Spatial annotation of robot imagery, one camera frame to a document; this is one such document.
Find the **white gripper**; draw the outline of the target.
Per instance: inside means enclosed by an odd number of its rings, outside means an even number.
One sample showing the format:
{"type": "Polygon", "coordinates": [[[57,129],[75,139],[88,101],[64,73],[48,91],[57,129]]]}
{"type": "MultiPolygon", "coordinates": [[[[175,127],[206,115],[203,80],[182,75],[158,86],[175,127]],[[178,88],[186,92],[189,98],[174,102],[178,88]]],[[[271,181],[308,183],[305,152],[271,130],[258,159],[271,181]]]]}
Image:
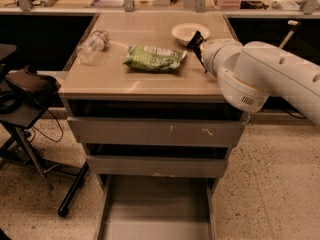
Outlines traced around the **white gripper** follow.
{"type": "Polygon", "coordinates": [[[223,66],[234,68],[243,45],[235,39],[210,39],[200,45],[204,68],[214,77],[223,66]]]}

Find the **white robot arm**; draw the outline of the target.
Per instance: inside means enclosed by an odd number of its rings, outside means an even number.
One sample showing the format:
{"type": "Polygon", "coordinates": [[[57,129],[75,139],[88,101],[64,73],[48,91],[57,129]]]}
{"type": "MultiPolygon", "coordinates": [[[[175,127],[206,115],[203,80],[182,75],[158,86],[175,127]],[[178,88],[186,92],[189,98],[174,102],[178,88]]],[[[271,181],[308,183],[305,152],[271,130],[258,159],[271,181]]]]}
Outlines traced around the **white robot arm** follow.
{"type": "Polygon", "coordinates": [[[205,43],[202,62],[232,106],[255,113],[276,95],[320,125],[319,65],[264,42],[234,39],[205,43]]]}

